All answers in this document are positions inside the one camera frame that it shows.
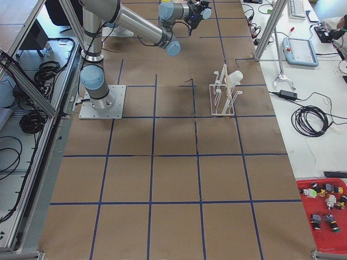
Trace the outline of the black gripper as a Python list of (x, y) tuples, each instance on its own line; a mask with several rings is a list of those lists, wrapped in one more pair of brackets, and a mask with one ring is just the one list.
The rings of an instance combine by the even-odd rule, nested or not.
[(196, 29), (200, 21), (203, 20), (201, 12), (203, 11), (202, 2), (188, 2), (189, 14), (187, 15), (187, 24), (191, 29)]

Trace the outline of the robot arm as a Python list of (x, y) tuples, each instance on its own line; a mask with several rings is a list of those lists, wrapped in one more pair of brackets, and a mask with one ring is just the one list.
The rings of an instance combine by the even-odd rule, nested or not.
[(121, 1), (80, 1), (80, 4), (84, 40), (80, 80), (86, 88), (89, 106), (101, 113), (106, 113), (115, 105), (122, 106), (124, 102), (114, 87), (106, 83), (101, 51), (109, 35), (115, 33), (117, 37), (144, 38), (150, 41), (151, 47), (163, 48), (169, 56), (176, 56), (181, 51), (181, 45), (174, 36), (174, 25), (183, 23), (188, 32), (192, 32), (201, 20), (211, 15), (209, 2), (206, 1), (161, 1), (158, 7), (159, 24), (155, 25)]

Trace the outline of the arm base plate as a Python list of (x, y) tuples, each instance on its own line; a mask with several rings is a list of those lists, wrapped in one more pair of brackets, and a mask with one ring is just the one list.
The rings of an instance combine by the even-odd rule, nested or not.
[(82, 103), (79, 113), (80, 119), (122, 119), (126, 96), (126, 85), (109, 85), (108, 87), (108, 95), (99, 100), (90, 98), (88, 91), (85, 92), (84, 99), (89, 99), (89, 101)]

